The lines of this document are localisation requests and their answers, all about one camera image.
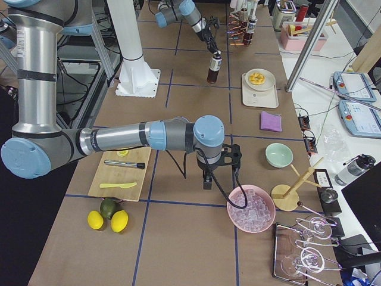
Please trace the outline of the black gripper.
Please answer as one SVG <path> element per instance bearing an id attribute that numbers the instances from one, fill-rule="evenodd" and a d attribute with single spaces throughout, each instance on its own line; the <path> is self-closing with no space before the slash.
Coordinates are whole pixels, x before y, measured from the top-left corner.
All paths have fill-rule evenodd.
<path id="1" fill-rule="evenodd" d="M 241 168 L 241 158 L 241 148 L 238 144 L 222 144 L 220 154 L 214 158 L 204 159 L 202 150 L 196 151 L 197 164 L 203 175 L 203 189 L 212 188 L 213 179 L 211 173 L 220 166 L 230 166 L 233 174 L 238 175 Z"/>
<path id="2" fill-rule="evenodd" d="M 200 41 L 206 43 L 207 50 L 209 50 L 211 54 L 220 53 L 216 40 L 212 35 L 211 27 L 214 27 L 216 30 L 219 29 L 220 20 L 218 17 L 211 16 L 208 20 L 204 17 L 200 17 L 195 24 L 195 33 Z"/>

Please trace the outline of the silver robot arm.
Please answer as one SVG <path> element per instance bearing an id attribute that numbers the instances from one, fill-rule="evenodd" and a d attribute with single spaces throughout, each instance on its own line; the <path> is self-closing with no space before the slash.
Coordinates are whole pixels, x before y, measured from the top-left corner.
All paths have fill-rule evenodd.
<path id="1" fill-rule="evenodd" d="M 57 113 L 57 36 L 87 36 L 96 32 L 92 1 L 4 1 L 16 27 L 18 122 L 11 138 L 1 147 L 1 160 L 14 175 L 34 179 L 92 153 L 151 147 L 154 150 L 196 152 L 202 170 L 203 188 L 219 185 L 214 170 L 231 166 L 239 183 L 241 151 L 224 144 L 224 124 L 204 115 L 195 122 L 184 117 L 140 122 L 115 128 L 67 127 Z M 116 95 L 154 98 L 161 71 L 145 61 L 133 1 L 106 1 L 120 48 L 121 72 Z M 218 74 L 221 53 L 194 1 L 170 1 L 156 15 L 163 27 L 184 18 L 211 52 L 210 72 Z"/>
<path id="2" fill-rule="evenodd" d="M 211 27 L 214 27 L 216 30 L 219 29 L 220 21 L 218 17 L 211 16 L 209 19 L 206 19 L 191 0 L 160 1 L 157 10 L 155 21 L 160 28 L 167 27 L 169 24 L 180 20 L 185 20 L 199 40 L 206 44 L 207 50 L 209 50 L 213 57 L 221 58 L 221 51 L 211 31 Z"/>

